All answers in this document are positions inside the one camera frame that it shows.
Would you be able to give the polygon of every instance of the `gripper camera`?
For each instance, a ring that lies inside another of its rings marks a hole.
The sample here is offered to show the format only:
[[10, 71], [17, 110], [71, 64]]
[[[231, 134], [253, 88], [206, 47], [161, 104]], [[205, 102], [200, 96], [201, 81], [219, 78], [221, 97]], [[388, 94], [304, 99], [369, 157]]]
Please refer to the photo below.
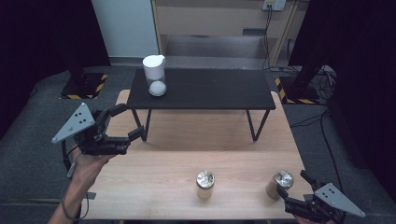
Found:
[[82, 154], [125, 155], [128, 146], [136, 138], [141, 137], [144, 127], [128, 133], [127, 137], [109, 137], [105, 134], [106, 122], [126, 110], [125, 104], [115, 105], [106, 110], [94, 109], [82, 103], [62, 129], [52, 138], [52, 143], [58, 143], [73, 135]]
[[276, 191], [285, 201], [285, 212], [317, 223], [326, 223], [329, 220], [341, 223], [342, 220], [337, 219], [339, 210], [358, 217], [366, 216], [333, 184], [321, 183], [311, 178], [304, 170], [301, 171], [300, 176], [311, 185], [314, 194], [304, 195], [303, 202], [290, 198], [286, 190], [277, 184]]

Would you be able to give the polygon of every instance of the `white cup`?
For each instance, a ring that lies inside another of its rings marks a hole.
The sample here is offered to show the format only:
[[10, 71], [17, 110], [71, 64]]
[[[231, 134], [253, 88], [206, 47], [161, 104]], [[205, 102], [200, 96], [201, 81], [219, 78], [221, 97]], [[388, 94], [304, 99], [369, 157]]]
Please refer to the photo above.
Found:
[[163, 55], [150, 55], [143, 60], [148, 91], [151, 95], [161, 96], [166, 92], [164, 67], [165, 57]]

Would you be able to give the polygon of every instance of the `yellow and black hazard tape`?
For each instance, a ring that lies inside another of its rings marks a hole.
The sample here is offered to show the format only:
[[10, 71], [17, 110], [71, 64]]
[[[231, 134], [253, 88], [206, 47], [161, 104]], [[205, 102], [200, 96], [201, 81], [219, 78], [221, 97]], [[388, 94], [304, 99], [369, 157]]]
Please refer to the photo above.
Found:
[[280, 100], [283, 104], [297, 104], [297, 105], [318, 105], [319, 100], [312, 100], [312, 99], [288, 99], [285, 91], [283, 90], [282, 83], [280, 83], [279, 78], [275, 79], [275, 83], [277, 86], [277, 90], [279, 91]]
[[93, 95], [82, 95], [82, 94], [61, 95], [61, 99], [71, 99], [71, 100], [94, 99], [99, 95], [99, 92], [102, 90], [106, 79], [107, 79], [107, 75], [102, 75], [99, 85], [96, 88], [96, 92]]

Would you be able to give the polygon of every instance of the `wooden table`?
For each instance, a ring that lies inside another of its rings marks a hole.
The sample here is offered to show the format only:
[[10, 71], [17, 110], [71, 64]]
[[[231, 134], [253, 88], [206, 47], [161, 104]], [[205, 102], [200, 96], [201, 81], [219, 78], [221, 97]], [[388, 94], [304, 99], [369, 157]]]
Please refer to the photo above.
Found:
[[[122, 91], [117, 104], [126, 103], [129, 92]], [[290, 197], [302, 200], [312, 190], [299, 176], [304, 166], [278, 95], [272, 95], [276, 110], [257, 142], [245, 111], [154, 110], [148, 141], [133, 141], [127, 155], [112, 159], [99, 174], [87, 219], [292, 218], [282, 200], [266, 195], [265, 185], [287, 170], [295, 178]], [[260, 123], [262, 113], [252, 111], [252, 121]], [[126, 111], [111, 119], [107, 134], [126, 136], [134, 128], [134, 116]], [[204, 169], [216, 177], [206, 201], [197, 197], [195, 184]]]

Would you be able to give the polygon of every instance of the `black table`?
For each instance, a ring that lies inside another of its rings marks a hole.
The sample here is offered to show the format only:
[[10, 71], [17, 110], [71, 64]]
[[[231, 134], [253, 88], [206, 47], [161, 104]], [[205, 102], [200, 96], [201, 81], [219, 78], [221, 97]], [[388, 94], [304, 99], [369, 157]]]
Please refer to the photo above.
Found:
[[[147, 109], [147, 140], [152, 109], [225, 109], [246, 110], [253, 141], [259, 139], [270, 110], [276, 109], [264, 73], [260, 70], [165, 69], [166, 93], [152, 96], [143, 69], [134, 76], [127, 107], [141, 126], [136, 109]], [[265, 110], [257, 133], [254, 133], [249, 110]]]

